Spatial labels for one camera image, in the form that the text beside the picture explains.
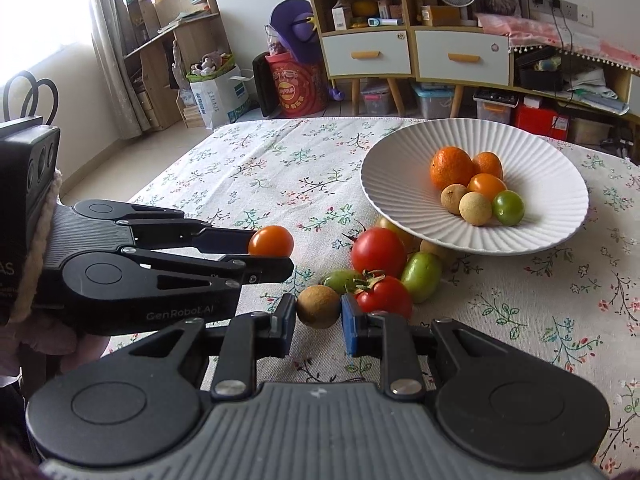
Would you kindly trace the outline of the oblong green tomato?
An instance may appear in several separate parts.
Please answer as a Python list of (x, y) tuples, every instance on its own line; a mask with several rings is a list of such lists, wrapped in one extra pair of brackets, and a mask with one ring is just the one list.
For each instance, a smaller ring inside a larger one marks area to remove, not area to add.
[(442, 277), (442, 262), (429, 252), (413, 254), (402, 271), (404, 284), (414, 304), (423, 304), (438, 287)]

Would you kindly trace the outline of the brown longan front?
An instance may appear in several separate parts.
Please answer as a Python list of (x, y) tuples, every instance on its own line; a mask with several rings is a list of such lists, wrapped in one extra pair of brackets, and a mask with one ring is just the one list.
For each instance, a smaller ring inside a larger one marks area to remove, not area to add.
[(298, 295), (296, 313), (305, 325), (326, 330), (341, 315), (340, 296), (326, 285), (309, 286)]

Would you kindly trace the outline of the brown longan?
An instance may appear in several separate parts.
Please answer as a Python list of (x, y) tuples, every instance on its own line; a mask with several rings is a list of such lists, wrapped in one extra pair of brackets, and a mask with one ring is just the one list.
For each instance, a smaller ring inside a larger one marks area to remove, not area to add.
[(298, 295), (296, 313), (305, 325), (326, 330), (341, 315), (340, 296), (326, 285), (309, 286)]
[(460, 202), (468, 189), (459, 183), (446, 186), (440, 193), (440, 203), (450, 214), (458, 216), (460, 214)]
[(472, 226), (484, 226), (492, 217), (491, 202), (479, 192), (467, 192), (461, 197), (459, 212)]
[(445, 266), (452, 266), (457, 259), (457, 255), (453, 250), (436, 245), (428, 240), (422, 240), (420, 243), (420, 252), (426, 252), (439, 258)]

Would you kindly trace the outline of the red tomato with stem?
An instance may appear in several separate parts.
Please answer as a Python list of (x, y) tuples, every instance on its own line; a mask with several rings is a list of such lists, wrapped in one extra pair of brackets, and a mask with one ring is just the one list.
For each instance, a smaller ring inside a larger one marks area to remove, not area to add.
[(371, 276), (356, 284), (355, 298), (364, 313), (387, 312), (408, 320), (412, 315), (412, 299), (405, 285), (384, 274)]

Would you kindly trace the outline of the small green tomato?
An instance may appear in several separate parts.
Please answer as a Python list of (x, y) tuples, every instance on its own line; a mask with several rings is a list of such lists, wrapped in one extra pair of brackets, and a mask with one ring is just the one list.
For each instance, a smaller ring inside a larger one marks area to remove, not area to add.
[(362, 280), (362, 275), (352, 269), (335, 270), (326, 274), (320, 284), (333, 289), (337, 295), (354, 292)]

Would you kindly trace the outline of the round green tomato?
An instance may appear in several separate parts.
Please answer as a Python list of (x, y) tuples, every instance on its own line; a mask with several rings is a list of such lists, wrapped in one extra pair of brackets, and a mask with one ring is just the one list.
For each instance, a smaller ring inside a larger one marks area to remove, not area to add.
[(518, 193), (502, 191), (492, 200), (492, 213), (504, 226), (517, 226), (525, 214), (524, 200)]

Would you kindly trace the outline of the red tomato without stem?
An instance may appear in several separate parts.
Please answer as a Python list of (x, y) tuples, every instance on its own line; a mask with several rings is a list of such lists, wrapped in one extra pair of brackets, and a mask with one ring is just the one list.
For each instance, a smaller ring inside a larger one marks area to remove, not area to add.
[(399, 278), (405, 269), (407, 254), (398, 235), (385, 228), (362, 232), (352, 245), (350, 261), (359, 273), (382, 271)]

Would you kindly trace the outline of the orange cherry tomato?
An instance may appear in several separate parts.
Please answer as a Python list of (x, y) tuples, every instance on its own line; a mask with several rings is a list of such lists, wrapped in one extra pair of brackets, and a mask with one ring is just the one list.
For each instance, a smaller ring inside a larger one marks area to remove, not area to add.
[(499, 193), (508, 189), (503, 180), (491, 174), (476, 174), (472, 177), (466, 188), (469, 192), (482, 194), (489, 203), (491, 203)]

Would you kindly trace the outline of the floral tablecloth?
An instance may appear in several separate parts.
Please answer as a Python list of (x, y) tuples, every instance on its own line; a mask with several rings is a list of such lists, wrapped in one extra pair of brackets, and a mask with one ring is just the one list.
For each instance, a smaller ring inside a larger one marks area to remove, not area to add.
[[(271, 310), (350, 265), (352, 240), (376, 220), (359, 169), (399, 118), (251, 122), (215, 130), (136, 201), (176, 208), (214, 226), (293, 235), (294, 271), (247, 287), (244, 310)], [(524, 257), (458, 255), (413, 322), (451, 316), (595, 384), (611, 425), (594, 463), (607, 474), (639, 465), (639, 170), (632, 162), (558, 142), (589, 193), (584, 225), (566, 243)]]

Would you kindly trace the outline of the white paper bag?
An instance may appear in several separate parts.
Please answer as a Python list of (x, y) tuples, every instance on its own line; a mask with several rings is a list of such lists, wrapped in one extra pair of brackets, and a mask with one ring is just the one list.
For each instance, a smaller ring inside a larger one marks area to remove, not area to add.
[(245, 77), (238, 66), (213, 76), (189, 76), (191, 91), (208, 130), (233, 124), (250, 109)]

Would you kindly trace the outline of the brown longan under plate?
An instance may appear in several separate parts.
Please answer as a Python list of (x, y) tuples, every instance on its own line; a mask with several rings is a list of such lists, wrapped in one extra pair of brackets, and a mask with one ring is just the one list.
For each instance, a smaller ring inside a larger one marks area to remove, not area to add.
[(445, 266), (452, 266), (457, 259), (457, 255), (453, 250), (436, 245), (428, 240), (422, 240), (420, 243), (420, 252), (426, 252), (439, 258)]

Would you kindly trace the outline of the yellow green tomato under plate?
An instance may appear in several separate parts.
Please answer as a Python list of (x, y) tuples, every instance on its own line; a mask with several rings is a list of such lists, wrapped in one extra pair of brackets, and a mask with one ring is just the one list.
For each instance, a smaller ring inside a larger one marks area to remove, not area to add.
[(401, 243), (404, 245), (407, 254), (413, 254), (414, 252), (417, 252), (419, 250), (421, 242), (417, 237), (404, 231), (385, 217), (379, 216), (375, 221), (375, 225), (379, 228), (393, 231), (401, 240)]

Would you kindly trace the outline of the wooden bookshelf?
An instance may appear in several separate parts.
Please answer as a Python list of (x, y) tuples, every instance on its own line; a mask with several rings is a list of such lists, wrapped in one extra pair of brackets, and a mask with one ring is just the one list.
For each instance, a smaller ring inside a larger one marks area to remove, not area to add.
[(134, 45), (124, 63), (154, 131), (202, 123), (182, 80), (205, 55), (230, 52), (216, 0), (125, 0)]

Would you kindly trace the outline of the wooden cabinet with drawers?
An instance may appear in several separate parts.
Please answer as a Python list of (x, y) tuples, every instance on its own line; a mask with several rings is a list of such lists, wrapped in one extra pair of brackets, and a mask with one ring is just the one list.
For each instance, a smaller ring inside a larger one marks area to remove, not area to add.
[(359, 113), (363, 78), (382, 78), (398, 113), (405, 113), (398, 81), (440, 82), (454, 86), (450, 115), (459, 114), (466, 88), (488, 87), (532, 94), (514, 84), (514, 54), (505, 36), (488, 35), (484, 29), (466, 26), (423, 26), (418, 23), (416, 0), (392, 0), (401, 7), (401, 23), (375, 27), (338, 27), (333, 7), (357, 1), (310, 0), (317, 24), (326, 74), (330, 81), (352, 83), (352, 112)]

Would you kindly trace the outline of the pink patterned cloth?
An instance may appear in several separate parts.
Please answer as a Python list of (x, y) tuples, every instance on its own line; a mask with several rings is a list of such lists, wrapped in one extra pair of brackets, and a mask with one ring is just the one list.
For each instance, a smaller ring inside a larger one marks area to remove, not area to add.
[(485, 34), (508, 38), (511, 48), (554, 47), (639, 73), (639, 55), (608, 40), (572, 32), (561, 24), (498, 14), (477, 14)]

